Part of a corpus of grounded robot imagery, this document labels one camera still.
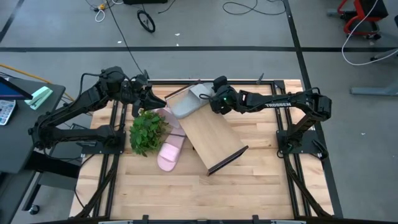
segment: table leg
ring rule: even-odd
[[[36,179],[36,181],[34,183],[33,189],[30,190],[30,193],[27,196],[25,204],[22,207],[22,211],[29,211],[29,209],[32,207],[33,202],[34,202],[34,200],[36,198],[36,195],[39,192],[40,187],[41,187],[41,185],[39,184],[39,181],[40,181],[40,177],[37,177],[37,179]]]
[[[398,96],[398,80],[385,88],[355,87],[350,92],[354,95]]]
[[[30,156],[25,169],[37,170],[38,172],[51,172],[77,179],[80,166],[70,164],[57,159],[51,159],[44,154],[33,152]]]

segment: butcher block tabletop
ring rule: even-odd
[[[286,92],[302,91],[300,80],[284,80]],[[164,99],[183,85],[154,85],[153,92]],[[270,95],[270,85],[233,85],[236,91]],[[94,112],[91,128],[109,124],[113,102]],[[118,106],[116,124],[119,124],[122,105]],[[111,210],[111,219],[139,220],[149,215],[151,220],[237,219],[249,220],[293,218],[289,188],[283,159],[277,157],[277,120],[274,109],[257,113],[224,115],[240,140],[249,149],[235,161],[211,176],[191,142],[184,142],[180,158],[171,172],[157,165],[157,154],[143,157],[132,152],[129,128],[132,126],[132,105],[127,107],[126,145],[119,159],[118,173]],[[293,123],[303,112],[291,108]],[[281,110],[284,128],[287,122]],[[112,162],[110,156],[108,168]],[[328,187],[319,159],[301,154],[305,184],[322,208],[333,214]],[[94,194],[100,176],[103,155],[95,155],[81,168],[76,192],[85,205]],[[296,187],[300,214],[304,215],[300,191]],[[108,188],[102,196],[100,215],[104,214]],[[76,197],[70,216],[82,209]]]

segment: cable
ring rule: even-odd
[[[40,80],[40,81],[42,81],[42,82],[45,82],[45,83],[48,83],[48,84],[53,84],[52,82],[50,82],[50,81],[48,81],[48,80],[45,80],[45,79],[42,78],[42,77],[38,77],[38,76],[36,76],[36,75],[29,74],[29,73],[27,73],[27,72],[24,72],[24,71],[22,71],[22,70],[18,70],[18,69],[16,69],[16,68],[10,67],[10,66],[5,65],[5,64],[1,64],[1,63],[0,63],[0,67],[6,68],[6,69],[8,69],[8,70],[12,70],[12,71],[17,72],[17,73],[21,73],[21,74],[26,75],[26,76],[31,77],[31,78],[38,79],[38,80]],[[72,101],[74,100],[68,93],[63,93],[63,94],[65,94],[65,96],[67,96],[70,100],[72,100]]]
[[[81,169],[81,168],[83,167],[83,165],[84,165],[87,161],[89,161],[93,156],[94,156],[94,154],[92,154],[92,155],[89,156],[85,161],[83,161],[83,162],[81,163],[81,165],[80,165],[80,169]],[[79,195],[77,195],[76,186],[75,186],[75,189],[74,189],[73,191],[75,192],[75,195],[76,195],[76,198],[77,198],[79,204],[81,205],[82,208],[84,208],[85,206],[84,206],[83,203],[81,202],[81,200],[80,200],[80,198],[79,198]]]
[[[276,15],[281,15],[281,14],[286,12],[286,5],[285,5],[285,2],[283,2],[283,0],[267,0],[267,1],[268,2],[276,2],[276,1],[282,2],[284,4],[284,10],[282,12],[278,12],[278,13],[268,13],[268,12],[259,11],[259,10],[255,9],[257,7],[258,3],[259,3],[258,0],[256,0],[256,4],[254,5],[254,7],[249,7],[247,5],[244,5],[244,4],[241,4],[241,3],[237,3],[237,2],[226,2],[226,3],[223,4],[223,10],[226,13],[231,14],[231,15],[244,15],[246,13],[254,11],[254,12],[258,12],[258,13],[263,14],[263,15],[276,16]],[[248,8],[249,10],[246,11],[246,12],[231,12],[231,11],[228,11],[228,10],[225,9],[225,6],[228,5],[228,4],[234,4],[234,5],[237,5],[237,6],[242,6],[242,7]]]
[[[0,72],[0,75],[4,75],[4,76],[9,77],[9,78],[17,78],[17,77],[13,77],[12,75],[8,75],[8,74],[6,74],[4,72]]]
[[[117,0],[115,1],[115,0],[112,0],[112,2],[113,2],[113,4],[123,4],[124,2],[122,1],[122,2],[117,2]]]
[[[102,19],[98,20],[98,15],[102,12],[102,14],[104,15],[102,17]],[[95,15],[95,22],[102,22],[105,19],[105,12],[102,9],[99,9],[99,11],[97,12],[97,15]]]
[[[54,117],[55,115],[61,113],[61,112],[64,112],[65,110],[69,110],[69,109],[79,100],[79,98],[80,98],[80,96],[81,96],[81,91],[82,91],[82,89],[83,89],[83,79],[84,79],[85,75],[94,76],[94,77],[99,77],[99,76],[100,76],[100,75],[95,75],[95,74],[91,74],[91,73],[83,73],[83,74],[81,75],[81,77],[80,77],[80,89],[79,89],[79,94],[78,94],[76,100],[73,101],[72,103],[70,103],[67,107],[65,107],[65,109],[60,110],[60,111],[58,111],[58,112],[52,114],[51,116],[49,116],[49,119],[52,118],[52,117]],[[39,123],[38,127],[41,127],[41,125],[43,124],[44,121],[46,121],[46,119],[43,119],[43,120]]]
[[[66,161],[64,161],[64,162],[70,162],[70,161],[74,161],[74,160],[77,160],[77,159],[80,159],[80,158],[81,158],[81,156],[75,157],[75,158],[57,158],[57,157],[52,157],[52,156],[50,156],[50,155],[47,154],[47,152],[46,152],[45,149],[43,150],[43,153],[44,153],[44,155],[45,155],[46,157],[48,157],[49,159],[56,159],[56,160],[60,160],[60,161],[66,160]]]
[[[120,29],[119,24],[118,24],[118,22],[116,21],[116,18],[114,17],[114,14],[113,14],[113,12],[112,12],[112,9],[111,9],[111,7],[109,6],[108,0],[106,0],[106,3],[108,4],[109,10],[111,11],[111,14],[112,14],[112,18],[113,18],[113,20],[114,20],[114,23],[115,23],[116,26],[118,27],[118,30],[119,30],[119,32],[120,32],[122,38],[123,38],[124,44],[126,45],[127,50],[129,51],[132,60],[133,60],[134,63],[136,64],[136,66],[137,66],[138,70],[141,72],[141,74],[143,74],[141,68],[138,66],[138,63],[136,62],[136,59],[134,58],[134,56],[132,56],[132,53],[131,53],[131,51],[130,51],[130,48],[129,48],[127,42],[126,42],[126,38],[124,38],[123,32],[122,32],[122,30]]]
[[[97,5],[94,5],[94,4],[90,4],[87,0],[85,0],[86,2],[87,2],[87,4],[89,4],[90,5],[90,9],[91,8],[93,8],[92,10],[94,10],[94,9],[96,9],[96,8],[98,8],[98,6]]]
[[[62,98],[61,98],[61,101],[64,102],[64,103],[68,103],[68,102],[66,102],[66,101],[65,101],[64,99],[62,99]]]
[[[167,9],[165,9],[165,10],[163,10],[163,11],[161,11],[161,12],[157,12],[158,14],[161,14],[161,13],[163,13],[163,12],[167,12],[171,7],[172,7],[172,5],[175,3],[175,0],[173,0],[173,2],[167,7]]]
[[[376,0],[376,2],[374,3],[372,9],[368,12],[368,14],[365,16],[365,18],[363,18],[363,19],[361,20],[361,22],[359,22],[359,23],[354,27],[354,29],[349,33],[349,36],[347,37],[346,42],[344,42],[344,44],[343,44],[343,46],[342,46],[342,48],[341,48],[341,54],[343,54],[344,60],[345,60],[347,63],[349,63],[350,65],[355,65],[355,66],[369,65],[369,64],[371,64],[371,63],[384,60],[384,59],[386,59],[386,58],[388,58],[388,57],[391,57],[391,56],[395,55],[396,53],[398,53],[398,49],[397,49],[397,50],[394,51],[393,53],[391,53],[391,54],[389,54],[389,55],[387,55],[387,56],[385,56],[385,57],[383,57],[383,58],[379,58],[379,59],[376,59],[376,60],[373,60],[373,61],[370,61],[370,62],[366,62],[366,63],[353,63],[353,62],[350,62],[350,61],[346,58],[346,55],[344,54],[344,48],[345,48],[345,46],[346,46],[346,44],[347,44],[349,38],[353,35],[353,33],[354,33],[354,31],[356,30],[356,28],[357,28],[359,25],[361,25],[361,23],[362,23],[363,21],[365,21],[365,19],[368,18],[368,16],[372,13],[372,11],[373,11],[373,9],[376,7],[376,4],[377,4],[378,1],[379,1],[379,0]]]
[[[72,128],[69,124],[67,124],[67,123],[64,123],[64,125],[66,125],[66,126],[68,126],[69,128]]]

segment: gray floor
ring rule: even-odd
[[[89,0],[96,4],[100,0]],[[113,12],[130,46],[274,46],[293,47],[285,14],[265,16],[249,13],[232,16],[222,10],[223,0],[177,0],[164,14],[157,11],[168,4],[147,5],[156,22],[154,34],[145,32],[132,6],[114,6]],[[253,4],[254,1],[242,1]],[[345,41],[343,23],[326,16],[326,9],[339,0],[290,0],[302,47],[341,47]],[[353,38],[348,47],[398,47],[396,0],[384,0],[390,16],[381,23],[383,38],[377,42]],[[0,2],[0,27],[14,10],[14,0]],[[280,12],[280,2],[259,1],[259,9]],[[83,0],[25,0],[0,47],[123,47],[124,43],[109,11],[102,23]],[[301,79],[295,52],[201,51],[133,52],[151,78]],[[367,62],[372,53],[349,53],[354,62]],[[348,65],[340,53],[304,53],[312,86],[333,100],[332,119],[323,124],[326,143],[341,207],[346,218],[398,221],[398,153],[394,129],[396,98],[353,96],[352,86],[386,86],[397,79],[398,61],[388,59],[365,67]],[[80,75],[98,73],[118,65],[129,76],[138,69],[128,52],[30,52],[0,53],[0,62],[65,85],[72,96],[78,93]],[[83,88],[95,82],[88,77]],[[73,120],[84,126],[90,118]],[[43,188],[37,198],[42,211],[31,217],[18,212],[13,223],[64,219],[68,216],[73,192]]]

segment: artificial plant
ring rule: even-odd
[[[147,152],[158,151],[163,143],[161,138],[168,125],[163,116],[152,111],[145,111],[139,117],[134,118],[130,127],[130,143],[132,150],[147,157]]]

